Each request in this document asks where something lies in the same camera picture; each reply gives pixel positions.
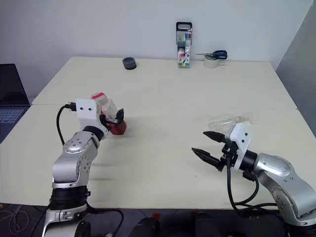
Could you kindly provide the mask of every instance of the transparent object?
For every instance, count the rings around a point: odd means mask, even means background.
[[[253,114],[240,113],[238,115],[222,114],[212,117],[208,121],[208,127],[210,131],[227,133],[233,125],[239,122],[251,122],[253,120]]]

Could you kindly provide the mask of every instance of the laptop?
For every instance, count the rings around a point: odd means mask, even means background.
[[[0,143],[29,107],[15,64],[0,64]]]

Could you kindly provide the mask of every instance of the black cap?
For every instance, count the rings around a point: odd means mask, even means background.
[[[136,62],[135,59],[132,57],[127,57],[123,59],[123,65],[125,69],[133,70],[136,68]]]

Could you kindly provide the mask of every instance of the tape roll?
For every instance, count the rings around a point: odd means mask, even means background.
[[[218,60],[217,59],[213,59],[212,57],[205,55],[204,56],[204,60],[203,60],[203,64],[206,68],[216,68],[218,66]]]

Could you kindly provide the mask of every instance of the scissors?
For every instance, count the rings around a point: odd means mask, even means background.
[[[226,50],[216,50],[212,53],[196,53],[196,55],[206,55],[210,56],[211,58],[225,60],[227,59],[227,51]]]

